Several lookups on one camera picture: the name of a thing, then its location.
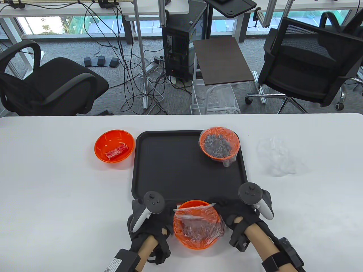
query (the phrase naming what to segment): wire mesh basket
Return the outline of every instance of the wire mesh basket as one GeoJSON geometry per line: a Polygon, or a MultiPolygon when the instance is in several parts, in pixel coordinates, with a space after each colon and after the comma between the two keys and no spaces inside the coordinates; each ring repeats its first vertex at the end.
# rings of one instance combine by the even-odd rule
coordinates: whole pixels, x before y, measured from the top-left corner
{"type": "Polygon", "coordinates": [[[205,86],[203,79],[193,80],[190,111],[192,114],[241,113],[231,85],[205,86]]]}

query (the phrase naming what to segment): black tray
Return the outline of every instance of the black tray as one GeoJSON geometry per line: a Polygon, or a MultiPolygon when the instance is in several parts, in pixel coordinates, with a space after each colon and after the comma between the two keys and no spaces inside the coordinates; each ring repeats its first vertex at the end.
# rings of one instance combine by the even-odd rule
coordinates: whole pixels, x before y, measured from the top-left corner
{"type": "Polygon", "coordinates": [[[247,182],[241,149],[229,167],[213,161],[199,147],[201,130],[145,131],[136,140],[132,196],[159,192],[166,201],[183,203],[211,197],[238,199],[247,182]]]}

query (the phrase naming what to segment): black glove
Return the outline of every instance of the black glove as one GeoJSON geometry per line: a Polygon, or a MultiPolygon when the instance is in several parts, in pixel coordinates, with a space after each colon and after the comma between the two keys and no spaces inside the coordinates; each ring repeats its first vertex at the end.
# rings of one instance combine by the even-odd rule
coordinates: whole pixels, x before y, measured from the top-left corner
{"type": "Polygon", "coordinates": [[[253,206],[247,205],[239,199],[211,199],[210,203],[216,203],[214,208],[223,218],[226,225],[232,230],[236,228],[237,223],[234,220],[239,216],[242,216],[243,221],[249,226],[262,221],[259,217],[260,213],[258,211],[256,212],[253,206]]]}
{"type": "Polygon", "coordinates": [[[263,222],[259,217],[260,213],[256,212],[253,206],[246,205],[239,199],[215,198],[210,199],[209,203],[216,203],[214,208],[224,223],[233,230],[229,243],[239,251],[244,252],[250,243],[244,232],[252,224],[263,222]],[[243,217],[243,220],[240,223],[235,223],[235,218],[239,216],[243,217]]]}
{"type": "Polygon", "coordinates": [[[145,219],[144,223],[137,232],[130,231],[130,224],[133,218],[133,215],[131,215],[127,221],[127,228],[131,238],[130,251],[139,252],[145,240],[152,235],[159,244],[154,249],[153,255],[151,255],[155,256],[155,260],[148,260],[148,262],[156,264],[163,263],[165,259],[170,256],[169,245],[166,242],[166,239],[170,234],[173,234],[173,209],[176,209],[176,205],[174,203],[166,203],[165,209],[160,214],[151,214],[149,219],[145,219]],[[163,228],[167,230],[166,235],[162,234],[163,228]]]}

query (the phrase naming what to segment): forearm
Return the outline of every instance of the forearm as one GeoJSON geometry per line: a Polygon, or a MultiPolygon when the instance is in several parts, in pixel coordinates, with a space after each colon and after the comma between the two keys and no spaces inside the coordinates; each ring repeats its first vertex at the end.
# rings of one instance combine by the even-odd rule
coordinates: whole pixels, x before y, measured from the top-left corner
{"type": "MultiPolygon", "coordinates": [[[[241,222],[243,218],[238,217],[234,221],[235,223],[241,222]]],[[[256,224],[249,226],[245,235],[251,241],[254,248],[260,255],[262,261],[265,261],[271,255],[280,252],[278,248],[274,245],[271,239],[264,233],[264,231],[256,224]]],[[[297,272],[292,264],[285,264],[280,267],[280,272],[297,272]]]]}
{"type": "MultiPolygon", "coordinates": [[[[167,234],[167,230],[166,229],[162,229],[162,234],[166,235],[167,234]]],[[[153,250],[155,249],[155,247],[159,244],[159,242],[154,238],[154,236],[150,235],[145,242],[142,244],[138,254],[140,256],[140,262],[138,263],[138,265],[136,266],[136,271],[137,272],[141,272],[142,269],[144,268],[147,259],[149,258],[150,254],[153,252],[153,250]]]]}

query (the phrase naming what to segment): orange bowl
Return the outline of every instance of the orange bowl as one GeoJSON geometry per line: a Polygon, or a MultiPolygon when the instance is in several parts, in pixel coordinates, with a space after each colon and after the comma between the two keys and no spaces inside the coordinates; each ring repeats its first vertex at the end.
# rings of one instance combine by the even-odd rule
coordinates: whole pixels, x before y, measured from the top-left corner
{"type": "Polygon", "coordinates": [[[94,145],[94,153],[101,161],[116,163],[128,158],[134,151],[134,148],[134,137],[132,137],[132,135],[127,131],[115,129],[107,131],[97,139],[94,145]],[[118,148],[123,143],[125,143],[129,147],[129,149],[125,153],[115,156],[111,159],[106,156],[107,152],[118,148]]]}
{"type": "MultiPolygon", "coordinates": [[[[184,208],[192,208],[192,207],[199,207],[199,206],[208,206],[209,203],[202,201],[202,200],[190,200],[182,205],[178,209],[184,209],[184,208]]],[[[217,211],[211,207],[208,209],[208,212],[206,213],[205,210],[191,210],[189,215],[194,215],[198,217],[203,217],[206,221],[217,224],[221,223],[221,219],[217,213],[217,211]]],[[[217,238],[212,241],[206,243],[206,241],[202,241],[201,243],[197,243],[196,241],[192,241],[190,237],[186,237],[183,233],[183,223],[181,219],[174,216],[174,235],[175,237],[187,248],[193,249],[193,250],[204,250],[208,247],[211,247],[212,245],[217,242],[217,238]]]]}
{"type": "Polygon", "coordinates": [[[224,128],[224,127],[213,127],[210,129],[206,129],[200,135],[199,146],[202,149],[202,151],[204,152],[204,154],[206,154],[208,157],[210,157],[216,161],[225,161],[225,160],[229,160],[230,158],[233,158],[234,156],[236,156],[236,154],[240,150],[241,144],[240,144],[240,140],[238,139],[237,135],[232,130],[224,128]],[[205,143],[205,140],[207,139],[207,137],[210,135],[217,135],[217,136],[222,135],[223,138],[231,144],[232,151],[231,151],[230,156],[228,156],[226,158],[217,158],[217,157],[214,157],[207,153],[207,151],[204,148],[204,143],[205,143]]]}

